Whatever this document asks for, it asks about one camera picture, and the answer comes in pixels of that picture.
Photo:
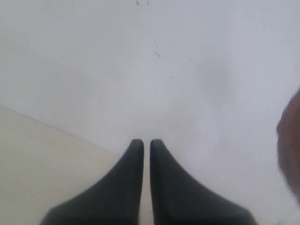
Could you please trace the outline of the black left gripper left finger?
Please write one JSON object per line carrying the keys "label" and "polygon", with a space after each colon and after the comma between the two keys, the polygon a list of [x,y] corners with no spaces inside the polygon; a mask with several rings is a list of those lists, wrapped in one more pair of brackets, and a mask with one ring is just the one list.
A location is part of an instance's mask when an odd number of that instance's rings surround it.
{"label": "black left gripper left finger", "polygon": [[97,183],[52,208],[42,225],[137,225],[143,184],[144,144],[133,139]]}

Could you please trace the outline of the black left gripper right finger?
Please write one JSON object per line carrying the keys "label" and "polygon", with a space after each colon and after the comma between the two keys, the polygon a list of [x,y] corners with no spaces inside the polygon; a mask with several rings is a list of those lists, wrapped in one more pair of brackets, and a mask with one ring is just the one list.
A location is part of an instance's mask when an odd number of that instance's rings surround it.
{"label": "black left gripper right finger", "polygon": [[195,180],[164,142],[150,143],[150,188],[156,225],[254,225],[245,208]]}

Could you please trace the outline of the person's open hand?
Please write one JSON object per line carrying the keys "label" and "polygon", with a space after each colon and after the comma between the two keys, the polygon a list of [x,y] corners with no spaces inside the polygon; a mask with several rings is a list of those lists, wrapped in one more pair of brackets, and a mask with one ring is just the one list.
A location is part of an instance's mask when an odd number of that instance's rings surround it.
{"label": "person's open hand", "polygon": [[300,91],[296,91],[277,124],[277,160],[297,203],[300,202]]}

